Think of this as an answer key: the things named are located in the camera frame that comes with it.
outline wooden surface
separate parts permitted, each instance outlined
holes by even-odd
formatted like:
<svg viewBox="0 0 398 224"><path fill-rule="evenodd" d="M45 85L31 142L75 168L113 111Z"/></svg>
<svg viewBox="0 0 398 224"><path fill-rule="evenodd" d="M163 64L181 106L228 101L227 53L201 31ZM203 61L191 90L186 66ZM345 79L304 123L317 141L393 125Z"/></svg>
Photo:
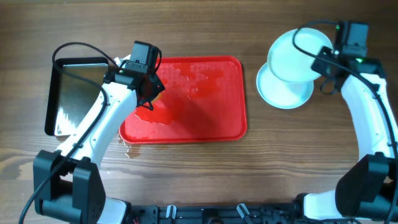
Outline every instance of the wooden surface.
<svg viewBox="0 0 398 224"><path fill-rule="evenodd" d="M345 102L322 95L321 80L300 108L278 110L262 100L255 80L269 47L308 21L369 22L369 56L383 62L397 112L397 10L398 1L374 0L0 5L0 223L15 223L33 192L35 155L60 144L44 134L51 55L59 45L87 42L120 57L141 40L164 57L233 55L244 67L249 128L241 140L126 147L115 135L101 166L109 196L135 205L289 202L333 189L358 147ZM333 27L320 29L334 38ZM92 55L72 47L59 57ZM26 221L55 222L33 207Z"/></svg>

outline wooden table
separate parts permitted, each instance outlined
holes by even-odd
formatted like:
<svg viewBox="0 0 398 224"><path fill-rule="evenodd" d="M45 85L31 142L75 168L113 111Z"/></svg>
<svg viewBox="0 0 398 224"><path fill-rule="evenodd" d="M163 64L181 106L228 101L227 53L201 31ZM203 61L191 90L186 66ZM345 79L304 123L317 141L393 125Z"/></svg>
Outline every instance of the wooden table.
<svg viewBox="0 0 398 224"><path fill-rule="evenodd" d="M369 56L381 59L390 75L397 111L397 9L398 1L374 0L0 5L0 223L17 222L33 192L35 155L60 144L44 134L51 55L59 45L87 42L120 57L141 40L164 57L233 55L244 67L249 129L241 140L126 147L115 136L101 166L109 196L134 205L289 202L302 192L333 189L355 164L358 146L346 103L340 94L322 95L321 80L297 109L278 110L262 100L255 79L269 47L308 21L369 22ZM333 27L320 29L334 38ZM92 55L71 47L59 57ZM33 208L26 221L55 222Z"/></svg>

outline robotic arm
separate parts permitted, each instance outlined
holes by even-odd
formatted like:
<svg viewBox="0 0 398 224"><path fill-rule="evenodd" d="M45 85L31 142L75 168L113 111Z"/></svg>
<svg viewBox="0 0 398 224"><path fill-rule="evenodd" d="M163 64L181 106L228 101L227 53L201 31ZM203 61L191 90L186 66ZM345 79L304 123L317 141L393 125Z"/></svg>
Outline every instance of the robotic arm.
<svg viewBox="0 0 398 224"><path fill-rule="evenodd" d="M385 74L378 60L366 56L368 25L341 22L335 50L324 47L314 61L312 69L333 78L335 88L341 91L353 117L359 144L359 162L338 182L335 190L320 194L300 194L291 203L264 204L247 207L185 207L169 205L131 206L114 198L106 197L98 167L114 134L122 121L136 106L148 103L164 90L155 74L158 49L150 44L135 42L131 58L124 61L124 69L107 73L104 77L108 106L101 119L79 146L59 175L50 182L35 199L38 214L71 223L133 223L138 224L311 224L328 223L337 218L370 218L385 220L394 196L394 182L384 183L386 177L395 181L395 156L388 123L375 94L362 78L367 80L380 96L391 120L394 133L398 128L386 93ZM330 64L348 67L361 75L361 80L344 70L330 72ZM103 102L100 95L79 125L75 134L59 145L55 152L40 151L34 161L34 186L49 176L93 122ZM73 173L73 182L60 176ZM398 209L393 219L398 220ZM333 221L347 223L347 220Z"/></svg>

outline wood grain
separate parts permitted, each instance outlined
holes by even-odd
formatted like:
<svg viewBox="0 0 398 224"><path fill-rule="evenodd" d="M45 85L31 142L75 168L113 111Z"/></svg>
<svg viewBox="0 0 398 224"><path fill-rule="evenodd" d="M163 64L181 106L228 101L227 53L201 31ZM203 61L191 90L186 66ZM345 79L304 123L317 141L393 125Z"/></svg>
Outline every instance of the wood grain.
<svg viewBox="0 0 398 224"><path fill-rule="evenodd" d="M288 202L302 192L333 189L356 162L358 146L345 102L322 95L321 80L295 110L261 99L255 79L269 47L308 21L369 22L369 56L381 59L389 74L396 112L397 9L397 1L372 0L0 4L0 223L17 222L33 192L35 155L60 144L44 134L51 55L59 45L82 41L120 57L141 40L164 57L233 55L244 67L249 129L241 140L125 146L115 135L101 166L109 196L136 205ZM333 38L331 27L319 28ZM92 55L70 47L59 57ZM32 208L26 221L55 223Z"/></svg>

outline red tray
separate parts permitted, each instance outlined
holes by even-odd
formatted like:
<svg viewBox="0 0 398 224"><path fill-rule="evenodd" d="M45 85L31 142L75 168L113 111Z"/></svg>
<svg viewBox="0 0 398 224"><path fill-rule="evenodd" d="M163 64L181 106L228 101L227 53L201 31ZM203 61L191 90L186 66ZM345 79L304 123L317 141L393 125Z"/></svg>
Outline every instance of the red tray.
<svg viewBox="0 0 398 224"><path fill-rule="evenodd" d="M120 127L131 144L230 141L248 128L241 63L231 56L163 58L166 90Z"/></svg>

